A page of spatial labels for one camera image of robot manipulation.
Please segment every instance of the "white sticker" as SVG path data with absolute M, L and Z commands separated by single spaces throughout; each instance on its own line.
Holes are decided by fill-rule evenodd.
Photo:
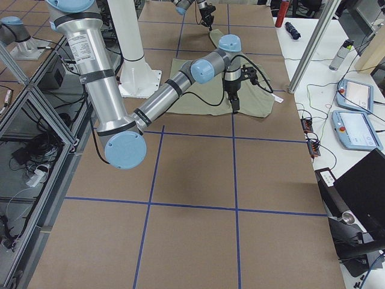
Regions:
M 276 96 L 274 93 L 272 93 L 271 95 L 274 96 L 274 100 L 276 102 L 279 102 L 280 104 L 283 102 L 283 98 L 280 98 L 279 96 Z
M 328 187 L 334 186 L 334 178 L 328 170 L 321 172 L 320 174 Z
M 71 47 L 72 54 L 77 64 L 95 60 L 94 52 L 92 51 L 88 35 L 81 34 L 68 39 L 68 44 Z

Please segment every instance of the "black tool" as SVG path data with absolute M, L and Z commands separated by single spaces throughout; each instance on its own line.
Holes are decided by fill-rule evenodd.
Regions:
M 297 40 L 301 37 L 301 34 L 298 33 L 298 31 L 294 28 L 294 26 L 290 22 L 285 23 L 285 28 L 288 33 L 290 33 L 291 37 L 293 37 L 294 40 Z

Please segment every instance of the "blue cable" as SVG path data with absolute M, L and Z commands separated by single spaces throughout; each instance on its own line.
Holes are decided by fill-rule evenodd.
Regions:
M 372 263 L 372 265 L 370 266 L 370 268 L 369 268 L 369 270 L 368 270 L 367 274 L 365 275 L 365 278 L 363 278 L 363 280 L 362 280 L 362 284 L 361 284 L 361 286 L 360 286 L 360 288 L 359 288 L 359 289 L 362 289 L 362 288 L 363 288 L 363 284 L 365 284 L 366 278 L 368 278 L 368 276 L 369 276 L 369 273 L 370 273 L 370 272 L 371 272 L 371 270 L 373 269 L 373 267 L 374 267 L 375 263 L 377 263 L 377 262 L 378 262 L 378 260 L 379 260 L 381 257 L 384 257 L 384 256 L 385 256 L 385 253 L 382 253 L 380 256 L 378 256 L 378 257 L 377 257 L 377 259 L 376 259 L 376 260 L 374 260 L 374 262 L 373 262 L 373 263 Z

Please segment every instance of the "green cloth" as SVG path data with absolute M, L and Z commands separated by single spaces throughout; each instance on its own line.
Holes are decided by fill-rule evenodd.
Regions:
M 218 41 L 222 36 L 223 34 L 219 30 L 213 30 L 211 32 L 210 38 L 215 46 L 217 46 Z M 173 59 L 170 77 L 175 75 L 184 62 L 186 62 L 186 60 Z M 247 61 L 242 58 L 241 64 L 247 64 Z M 265 71 L 260 66 L 258 67 L 266 75 Z M 258 75 L 258 79 L 263 80 L 260 74 Z M 196 82 L 187 91 L 196 93 L 210 104 L 218 104 L 223 93 L 222 75 L 217 75 L 213 80 L 205 84 Z M 241 107 L 239 112 L 249 116 L 266 117 L 271 113 L 273 108 L 274 97 L 270 93 L 260 89 L 258 86 L 252 85 L 250 81 L 242 82 L 241 89 L 238 91 L 238 98 Z M 232 108 L 227 99 L 227 93 L 225 93 L 222 104 L 217 107 L 211 107 L 196 96 L 186 94 L 175 102 L 167 112 L 179 114 L 211 114 L 213 116 L 218 116 L 231 113 Z

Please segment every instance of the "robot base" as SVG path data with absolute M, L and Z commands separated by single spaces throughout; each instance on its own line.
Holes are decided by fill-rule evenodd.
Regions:
M 161 77 L 162 71 L 152 70 L 145 61 L 136 67 L 125 62 L 120 76 L 120 93 L 124 98 L 149 98 L 159 89 Z
M 49 44 L 49 41 L 42 41 L 31 38 L 25 42 L 18 43 L 17 46 L 12 49 L 11 55 L 15 60 L 38 60 L 44 53 L 45 49 L 37 48 L 45 47 Z

